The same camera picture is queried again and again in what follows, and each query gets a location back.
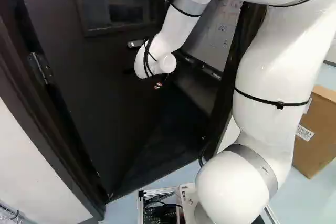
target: door frame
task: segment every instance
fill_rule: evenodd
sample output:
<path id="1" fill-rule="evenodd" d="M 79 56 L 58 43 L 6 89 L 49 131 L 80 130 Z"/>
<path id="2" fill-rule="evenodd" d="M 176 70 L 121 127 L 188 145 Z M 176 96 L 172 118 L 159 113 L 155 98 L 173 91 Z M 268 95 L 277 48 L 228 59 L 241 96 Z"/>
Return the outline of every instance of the door frame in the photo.
<path id="1" fill-rule="evenodd" d="M 94 177 L 83 164 L 86 153 L 69 146 L 67 125 L 28 64 L 30 52 L 13 10 L 7 0 L 0 2 L 0 97 L 62 181 L 95 220 L 102 220 L 108 195 L 97 173 Z"/>

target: white wall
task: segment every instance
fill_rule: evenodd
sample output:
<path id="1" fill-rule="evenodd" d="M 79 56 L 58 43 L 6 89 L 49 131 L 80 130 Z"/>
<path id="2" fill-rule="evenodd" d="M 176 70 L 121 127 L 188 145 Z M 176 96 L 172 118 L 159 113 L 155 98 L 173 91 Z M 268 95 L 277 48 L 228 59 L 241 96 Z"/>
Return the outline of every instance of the white wall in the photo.
<path id="1" fill-rule="evenodd" d="M 76 224 L 92 217 L 1 99 L 0 200 L 36 223 Z"/>

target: cardboard box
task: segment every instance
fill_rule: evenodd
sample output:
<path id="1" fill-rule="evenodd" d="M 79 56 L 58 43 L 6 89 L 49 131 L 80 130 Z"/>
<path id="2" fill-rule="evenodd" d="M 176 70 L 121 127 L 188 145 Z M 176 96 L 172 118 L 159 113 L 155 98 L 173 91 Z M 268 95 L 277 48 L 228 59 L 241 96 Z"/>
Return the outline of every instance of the cardboard box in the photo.
<path id="1" fill-rule="evenodd" d="M 295 139 L 293 166 L 312 178 L 336 157 L 336 92 L 315 86 Z"/>

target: sticker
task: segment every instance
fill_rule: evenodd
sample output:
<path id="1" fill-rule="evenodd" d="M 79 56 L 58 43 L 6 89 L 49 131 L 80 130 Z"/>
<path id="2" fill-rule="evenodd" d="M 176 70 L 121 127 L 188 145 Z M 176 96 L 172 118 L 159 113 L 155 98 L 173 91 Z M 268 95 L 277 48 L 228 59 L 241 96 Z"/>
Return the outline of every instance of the sticker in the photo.
<path id="1" fill-rule="evenodd" d="M 308 142 L 315 135 L 315 133 L 299 124 L 295 135 Z"/>
<path id="2" fill-rule="evenodd" d="M 312 100 L 313 99 L 310 97 L 309 100 L 308 100 L 308 103 L 305 106 L 305 110 L 303 111 L 304 114 L 307 114 Z"/>

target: metal frame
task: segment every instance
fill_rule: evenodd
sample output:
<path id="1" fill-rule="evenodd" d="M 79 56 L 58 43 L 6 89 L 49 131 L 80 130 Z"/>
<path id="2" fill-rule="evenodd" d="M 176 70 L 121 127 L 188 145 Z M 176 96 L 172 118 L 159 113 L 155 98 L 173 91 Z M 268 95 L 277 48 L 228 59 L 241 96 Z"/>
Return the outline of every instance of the metal frame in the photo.
<path id="1" fill-rule="evenodd" d="M 172 194 L 176 194 L 179 197 L 180 196 L 180 187 L 179 186 L 174 186 L 174 187 L 166 187 L 166 188 L 138 191 L 138 202 L 137 202 L 138 224 L 143 224 L 143 201 L 144 201 L 144 198 L 145 197 L 150 197 L 150 196 L 164 195 L 164 194 L 168 194 L 169 196 L 171 196 Z"/>
<path id="2" fill-rule="evenodd" d="M 139 194 L 138 195 L 138 202 L 137 202 L 138 224 L 143 224 L 143 207 L 144 207 L 143 202 L 144 202 L 145 197 L 158 196 L 158 195 L 164 195 L 164 194 L 177 194 L 180 198 L 181 197 L 186 197 L 185 196 L 186 195 L 185 191 L 181 191 L 181 189 L 183 190 L 183 188 L 185 188 L 185 186 L 190 186 L 191 184 L 195 185 L 194 183 L 188 183 L 188 184 L 184 184 L 184 185 L 180 185 L 180 186 L 174 186 L 174 187 L 166 187 L 166 188 L 138 191 L 138 194 Z M 277 219 L 277 217 L 275 216 L 274 212 L 272 211 L 272 209 L 269 205 L 267 205 L 264 208 L 264 211 L 265 211 L 267 217 L 269 218 L 269 220 L 271 221 L 272 224 L 280 224 L 279 220 Z"/>

